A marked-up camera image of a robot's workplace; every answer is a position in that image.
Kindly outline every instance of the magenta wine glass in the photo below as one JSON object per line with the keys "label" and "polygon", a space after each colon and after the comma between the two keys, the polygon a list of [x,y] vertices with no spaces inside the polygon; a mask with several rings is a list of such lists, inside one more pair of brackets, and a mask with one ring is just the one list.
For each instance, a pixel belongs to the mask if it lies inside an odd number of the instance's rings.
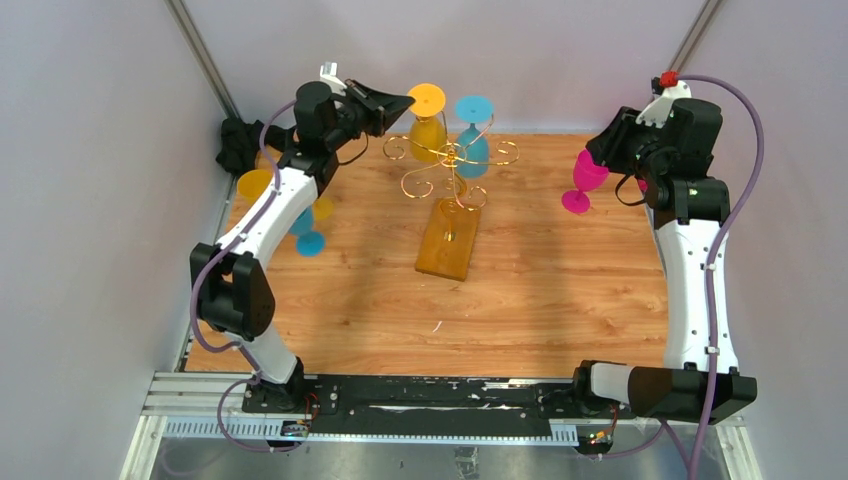
{"label": "magenta wine glass", "polygon": [[575,190],[569,190],[562,195],[562,206],[571,213],[585,213],[591,202],[586,192],[592,191],[604,184],[609,176],[607,167],[599,167],[592,161],[592,154],[583,150],[577,155],[572,177]]}

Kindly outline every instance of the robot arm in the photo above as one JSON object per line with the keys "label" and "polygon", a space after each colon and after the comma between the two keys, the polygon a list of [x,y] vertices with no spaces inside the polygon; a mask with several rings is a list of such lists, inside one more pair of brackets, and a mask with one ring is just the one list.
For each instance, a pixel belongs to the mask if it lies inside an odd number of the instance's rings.
{"label": "robot arm", "polygon": [[[332,180],[339,166],[338,149],[363,133],[384,135],[414,102],[355,80],[341,81],[335,63],[325,63],[319,77],[297,90],[296,125],[286,132],[278,177],[232,230],[215,245],[198,244],[190,258],[192,282],[202,282],[198,317],[242,345],[282,408],[294,407],[301,398],[303,365],[271,326],[275,301],[265,269],[297,217]],[[199,279],[222,246],[234,242],[221,263]]]}
{"label": "robot arm", "polygon": [[756,398],[756,380],[739,375],[727,327],[724,243],[713,265],[707,250],[730,211],[724,182],[707,176],[721,128],[718,106],[691,98],[683,82],[654,79],[655,100],[642,112],[623,107],[590,140],[593,161],[648,185],[645,200],[668,284],[669,329],[663,368],[585,361],[575,395],[587,405],[630,405],[636,415],[697,423],[705,402],[709,352],[704,269],[714,269],[718,382],[711,423]]}

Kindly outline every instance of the wooden table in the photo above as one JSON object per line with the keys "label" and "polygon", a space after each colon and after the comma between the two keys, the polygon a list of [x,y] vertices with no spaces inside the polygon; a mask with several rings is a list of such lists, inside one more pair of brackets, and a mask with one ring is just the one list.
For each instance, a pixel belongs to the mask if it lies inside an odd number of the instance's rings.
{"label": "wooden table", "polygon": [[[301,257],[287,237],[267,269],[273,325],[307,372],[570,377],[584,359],[661,366],[666,287],[644,209],[618,203],[618,176],[589,194],[586,214],[562,207],[589,137],[493,135],[490,142],[507,138],[521,147],[521,160],[469,181],[488,190],[489,204],[465,282],[414,269],[436,194],[407,198],[400,178],[421,163],[386,159],[377,139],[340,167],[324,194],[335,212],[316,223],[324,252]],[[359,148],[348,145],[340,159]],[[638,194],[635,181],[622,190],[623,198]],[[238,199],[230,224],[246,209]],[[203,327],[212,343],[223,343]],[[195,345],[186,370],[249,369],[237,352],[213,355]]]}

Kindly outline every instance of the white wall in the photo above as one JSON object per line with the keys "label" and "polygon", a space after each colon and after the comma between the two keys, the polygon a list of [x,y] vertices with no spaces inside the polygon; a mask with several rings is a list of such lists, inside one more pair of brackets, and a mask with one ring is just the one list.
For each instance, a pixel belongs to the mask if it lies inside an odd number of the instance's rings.
{"label": "white wall", "polygon": [[[728,303],[745,412],[769,480],[844,478],[848,430],[848,3],[726,2],[687,73],[720,76],[763,117],[763,173],[728,241]],[[725,124],[711,174],[737,195],[754,157],[744,109],[715,88]]]}
{"label": "white wall", "polygon": [[185,335],[223,113],[162,1],[0,11],[0,477],[116,478]]}
{"label": "white wall", "polygon": [[332,60],[342,78],[391,93],[440,85],[449,121],[460,97],[486,95],[499,131],[595,131],[621,105],[644,105],[701,3],[186,1],[246,120],[267,119]]}

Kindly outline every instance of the purple cable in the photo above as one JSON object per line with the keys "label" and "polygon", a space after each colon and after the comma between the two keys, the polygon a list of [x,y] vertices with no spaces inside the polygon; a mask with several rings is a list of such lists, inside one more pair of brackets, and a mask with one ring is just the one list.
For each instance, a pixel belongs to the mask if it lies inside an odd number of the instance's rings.
{"label": "purple cable", "polygon": [[[283,112],[291,108],[292,105],[294,105],[294,101],[283,105],[279,110],[274,112],[274,114],[271,115],[271,119],[265,123],[265,126],[262,127],[262,132],[259,134],[259,149],[262,151],[262,155],[271,163],[272,167],[274,167],[272,168],[272,171],[274,173],[274,188],[280,188],[280,169],[276,168],[276,165],[274,165],[274,160],[271,158],[271,154],[268,153],[268,149],[265,147],[265,135],[268,133],[268,128],[271,126],[271,123],[273,123],[274,120],[277,119],[277,117],[282,115]],[[265,203],[262,204],[262,206],[256,212],[256,215],[254,215],[253,218],[251,218],[247,222],[247,224],[242,229],[241,233],[248,233],[250,229],[253,228],[254,225],[256,225],[256,222],[258,222],[259,219],[262,218],[262,215],[264,215],[265,212],[268,211],[269,208],[271,208],[271,203],[274,202],[274,199],[276,197],[276,195],[268,195],[268,198],[265,199]],[[204,282],[206,282],[206,277],[209,276],[209,272],[212,271],[215,265],[221,263],[221,260],[234,248],[236,248],[239,243],[241,243],[241,237],[237,236],[235,239],[233,239],[232,242],[230,242],[229,245],[223,247],[221,251],[218,252],[218,254],[215,255],[212,260],[210,260],[209,263],[207,263],[200,270],[200,273],[197,275],[197,279],[194,281],[194,285],[192,285],[191,287],[191,303],[189,304],[189,325],[191,326],[191,331],[194,334],[194,338],[197,340],[197,343],[199,343],[201,347],[205,348],[206,350],[209,350],[212,353],[221,353],[234,347],[241,347],[241,344],[233,341],[227,343],[226,345],[216,347],[207,342],[206,339],[203,337],[203,334],[200,333],[200,326],[198,325],[197,318],[197,300],[200,297],[200,287],[203,285]],[[247,353],[247,351],[243,348],[239,348],[239,350],[241,350],[242,354],[247,357],[247,361],[250,362],[253,369],[258,371],[259,367],[257,366],[256,361]]]}
{"label": "purple cable", "polygon": [[[707,265],[713,265],[716,260],[716,256],[718,255],[718,249],[721,246],[722,240],[727,236],[727,232],[730,230],[730,226],[733,225],[733,221],[736,220],[736,216],[739,215],[739,212],[742,210],[742,207],[745,206],[745,203],[748,201],[748,197],[751,196],[751,192],[754,190],[754,185],[757,183],[757,178],[760,176],[760,170],[763,167],[763,123],[760,120],[760,115],[757,113],[757,109],[754,108],[754,105],[748,100],[748,97],[745,96],[738,88],[730,85],[724,80],[719,80],[714,77],[706,76],[706,75],[680,75],[678,77],[679,80],[694,80],[698,82],[706,82],[712,83],[713,85],[718,85],[723,89],[727,90],[733,96],[739,99],[742,102],[742,105],[745,106],[745,109],[748,110],[748,113],[751,115],[751,120],[754,122],[754,132],[757,136],[757,156],[754,160],[754,168],[751,171],[751,177],[748,179],[748,184],[745,185],[745,189],[742,190],[742,194],[739,195],[739,200],[737,200],[736,205],[730,210],[730,214],[727,216],[727,220],[724,221],[724,225],[716,234],[715,239],[713,240],[712,246],[710,246],[710,251],[707,254]],[[716,313],[716,295],[715,295],[715,278],[713,277],[713,270],[709,268],[704,269],[705,281],[706,281],[706,289],[707,289],[707,314],[710,320],[710,346],[718,347],[718,314]],[[698,463],[701,460],[701,450],[704,446],[704,438],[707,434],[707,426],[710,421],[710,412],[712,411],[713,401],[715,399],[715,388],[716,388],[716,377],[718,376],[718,358],[717,354],[711,353],[709,355],[709,371],[707,374],[707,392],[704,398],[704,409],[701,411],[701,419],[698,423],[698,432],[695,434],[695,444],[692,447],[692,457],[689,460],[689,474],[688,480],[695,480],[698,477]]]}
{"label": "purple cable", "polygon": [[665,419],[660,419],[660,425],[662,425],[665,433],[671,437],[671,441],[674,442],[674,447],[677,449],[677,453],[680,454],[680,459],[683,460],[683,466],[686,467],[686,470],[689,470],[689,455],[686,454],[686,448],[683,446],[683,442],[680,441],[680,437],[677,436],[677,432],[671,428],[671,425],[668,424]]}
{"label": "purple cable", "polygon": [[193,470],[181,472],[179,470],[174,470],[168,464],[168,454],[173,452],[177,448],[177,447],[168,448],[168,444],[170,443],[170,440],[171,439],[168,439],[168,441],[166,441],[166,443],[164,445],[162,445],[162,452],[159,454],[159,465],[162,467],[162,470],[165,470],[165,473],[167,473],[168,475],[170,475],[172,477],[177,477],[177,478],[193,477],[193,476],[197,475],[198,473],[202,472],[203,470],[206,470],[207,468],[209,468],[209,466],[211,466],[213,463],[220,460],[221,457],[223,457],[224,454],[227,452],[226,448],[222,449],[220,452],[216,453],[211,459],[207,460],[206,463],[204,463],[203,465],[201,465],[201,466],[199,466],[199,467],[197,467]]}
{"label": "purple cable", "polygon": [[224,425],[223,417],[224,401],[230,395],[230,392],[235,390],[235,388],[239,385],[256,385],[257,383],[259,383],[259,377],[251,377],[244,380],[238,380],[237,382],[230,385],[226,390],[224,390],[224,394],[221,395],[221,399],[218,400],[218,410],[215,414],[216,419],[218,420],[218,428],[221,429],[221,433],[224,435],[224,438],[229,440],[230,443],[236,445],[237,447],[248,452],[254,453],[283,453],[290,452],[295,448],[299,447],[300,444],[294,445],[292,447],[254,447],[252,445],[248,445],[244,442],[241,442],[240,440],[237,440],[232,435],[230,435],[230,432],[227,431],[227,427]]}

